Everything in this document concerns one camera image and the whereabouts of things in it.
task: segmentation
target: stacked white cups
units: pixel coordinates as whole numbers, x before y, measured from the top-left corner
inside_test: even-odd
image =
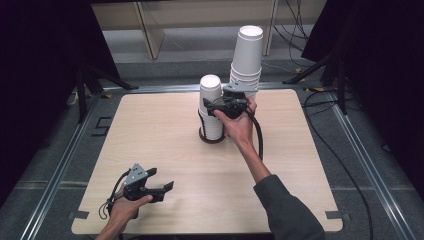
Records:
[[[257,89],[262,70],[262,39],[260,27],[247,25],[240,28],[231,63],[230,83],[241,81]],[[256,92],[247,92],[246,96],[255,99]]]
[[[208,111],[203,104],[203,98],[210,102],[222,97],[221,80],[215,75],[203,76],[200,80],[199,97],[199,118],[200,118],[200,138],[204,141],[214,142],[223,139],[223,127],[221,121],[214,116],[208,116]]]

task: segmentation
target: gray sleeve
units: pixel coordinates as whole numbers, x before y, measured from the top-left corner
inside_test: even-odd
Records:
[[[290,195],[276,175],[253,188],[265,208],[275,239],[325,239],[324,229],[309,208]]]

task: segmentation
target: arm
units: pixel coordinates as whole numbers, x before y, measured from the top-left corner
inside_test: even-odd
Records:
[[[248,98],[251,111],[256,103]],[[298,198],[290,195],[276,175],[271,175],[259,158],[252,140],[253,123],[246,113],[229,119],[215,110],[225,125],[225,134],[233,139],[256,182],[254,190],[268,216],[268,225],[275,239],[324,239],[324,230],[312,212]]]
[[[152,201],[151,195],[144,196],[137,201],[129,201],[125,197],[115,200],[109,222],[97,236],[97,240],[116,239],[121,234],[129,220],[133,218],[138,208]]]

